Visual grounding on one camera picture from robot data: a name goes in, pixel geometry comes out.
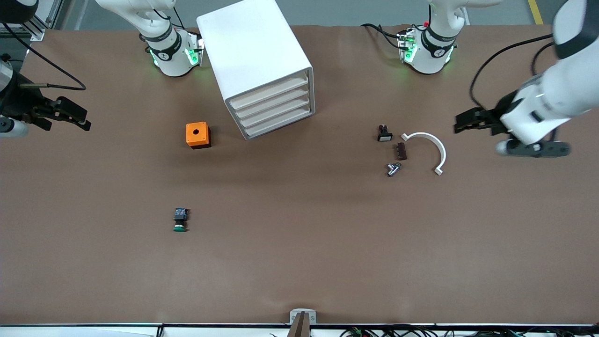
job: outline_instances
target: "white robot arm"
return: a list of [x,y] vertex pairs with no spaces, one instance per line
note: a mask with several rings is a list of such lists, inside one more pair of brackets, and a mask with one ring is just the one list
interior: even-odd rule
[[490,128],[493,135],[508,133],[511,139],[497,144],[502,155],[568,155],[567,143],[543,139],[572,117],[599,107],[599,2],[568,0],[555,16],[553,40],[560,58],[555,65],[502,98],[495,109],[456,116],[454,132]]
[[96,0],[134,25],[150,46],[154,63],[173,77],[187,74],[199,65],[204,49],[197,34],[174,29],[162,12],[172,9],[176,0]]
[[453,45],[464,27],[461,7],[490,7],[502,0],[427,0],[431,18],[426,28],[409,29],[398,37],[400,58],[423,74],[440,71],[453,51]]

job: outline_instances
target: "brown table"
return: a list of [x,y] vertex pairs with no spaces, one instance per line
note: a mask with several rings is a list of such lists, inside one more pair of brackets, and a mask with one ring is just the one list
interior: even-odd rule
[[[294,27],[317,113],[243,140],[209,62],[163,76],[135,31],[48,31],[35,43],[79,77],[92,130],[56,122],[0,140],[0,322],[594,323],[599,314],[597,127],[561,128],[559,159],[506,158],[503,136],[452,134],[493,52],[548,26],[469,26],[439,74],[417,74],[371,29]],[[492,106],[530,77],[537,43],[502,55],[476,93]],[[541,56],[539,68],[553,62]],[[34,81],[69,83],[34,55]],[[185,124],[207,121],[193,151]],[[393,178],[378,124],[426,131]],[[191,209],[173,232],[175,207]]]

